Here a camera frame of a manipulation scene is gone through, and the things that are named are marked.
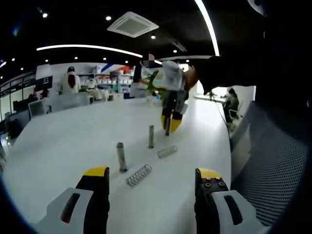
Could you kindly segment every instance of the black ceiling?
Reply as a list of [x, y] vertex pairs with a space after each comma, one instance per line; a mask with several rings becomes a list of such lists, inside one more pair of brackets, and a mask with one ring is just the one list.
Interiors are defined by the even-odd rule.
[[[262, 36], [262, 18], [247, 0], [206, 0], [220, 53], [251, 38]], [[7, 64], [0, 76], [12, 78], [22, 72], [35, 70], [37, 65], [62, 62], [106, 62], [129, 64], [137, 57], [98, 49], [63, 48], [36, 51], [36, 48], [58, 44], [88, 44], [113, 47], [138, 54], [152, 53], [155, 58], [185, 55], [214, 55], [206, 23], [194, 0], [111, 0], [67, 3], [41, 1], [40, 4], [8, 3], [1, 6], [0, 59]], [[43, 18], [40, 10], [48, 13]], [[106, 29], [124, 13], [132, 11], [159, 25], [151, 33], [131, 38]], [[179, 42], [187, 52], [173, 43]]]

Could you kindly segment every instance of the coil spring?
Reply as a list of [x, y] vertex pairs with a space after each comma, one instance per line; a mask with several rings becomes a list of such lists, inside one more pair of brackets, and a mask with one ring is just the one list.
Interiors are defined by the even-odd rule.
[[169, 155], [172, 155], [174, 154], [175, 152], [177, 151], [177, 146], [174, 145], [174, 146], [171, 146], [167, 149], [164, 149], [164, 150], [161, 150], [161, 151], [158, 151], [158, 157], [159, 158], [164, 158], [166, 156], [169, 156]]
[[131, 187], [136, 186], [141, 180], [143, 180], [150, 172], [152, 167], [148, 164], [141, 167], [135, 173], [133, 173], [129, 178], [126, 179], [126, 183]]

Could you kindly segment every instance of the white table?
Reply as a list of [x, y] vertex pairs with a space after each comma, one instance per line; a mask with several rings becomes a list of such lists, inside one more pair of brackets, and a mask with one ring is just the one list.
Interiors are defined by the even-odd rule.
[[[195, 168], [219, 172], [228, 187], [231, 182], [230, 144], [218, 105], [190, 100], [182, 124], [170, 136], [161, 128], [160, 107], [151, 107], [145, 99], [37, 117], [16, 141], [5, 165], [4, 183], [21, 214], [37, 223], [47, 205], [66, 188], [75, 187], [85, 171], [106, 164], [110, 167], [109, 234], [195, 233]], [[154, 149], [147, 147], [151, 124]], [[126, 174], [118, 172], [119, 141], [125, 145]], [[176, 154], [157, 157], [157, 151], [172, 145], [178, 146]], [[153, 171], [136, 187], [129, 187], [125, 179], [144, 164]]]
[[222, 104], [226, 102], [225, 98], [220, 98], [220, 97], [210, 98], [209, 95], [195, 95], [194, 98], [200, 99], [200, 100], [215, 101], [215, 102], [222, 103]]

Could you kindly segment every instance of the metal rod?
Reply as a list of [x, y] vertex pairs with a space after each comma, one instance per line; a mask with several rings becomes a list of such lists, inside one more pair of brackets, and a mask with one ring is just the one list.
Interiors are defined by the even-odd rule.
[[150, 125], [148, 132], [148, 148], [154, 148], [154, 125]]
[[124, 173], [128, 170], [128, 168], [126, 164], [125, 151], [122, 142], [117, 143], [117, 155], [119, 161], [119, 171]]

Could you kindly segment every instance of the ceiling light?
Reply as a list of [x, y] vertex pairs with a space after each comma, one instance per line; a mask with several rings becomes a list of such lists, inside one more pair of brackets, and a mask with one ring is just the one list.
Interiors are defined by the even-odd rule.
[[6, 65], [6, 62], [3, 62], [2, 64], [0, 64], [0, 68], [3, 67], [4, 65]]
[[217, 44], [216, 37], [215, 37], [215, 31], [213, 28], [213, 24], [211, 23], [211, 20], [209, 18], [207, 9], [205, 8], [205, 5], [203, 4], [202, 0], [195, 0], [195, 2], [197, 4], [197, 6], [199, 7], [199, 10], [200, 10], [201, 14], [203, 15], [204, 20], [206, 22], [206, 25], [208, 27], [210, 37], [211, 37], [211, 40], [213, 41], [213, 45], [214, 45], [214, 53], [215, 53], [215, 55], [220, 56], [218, 44]]
[[98, 45], [50, 45], [50, 46], [45, 46], [45, 47], [40, 47], [37, 48], [37, 51], [39, 50], [48, 50], [48, 49], [56, 49], [56, 48], [70, 48], [70, 47], [79, 47], [79, 48], [91, 48], [91, 49], [100, 49], [100, 50], [110, 50], [110, 51], [115, 51], [119, 53], [124, 53], [132, 56], [136, 56], [139, 58], [142, 58], [142, 55], [132, 53], [126, 50], [119, 50], [115, 48], [110, 48], [110, 47], [104, 47], [104, 46], [98, 46]]

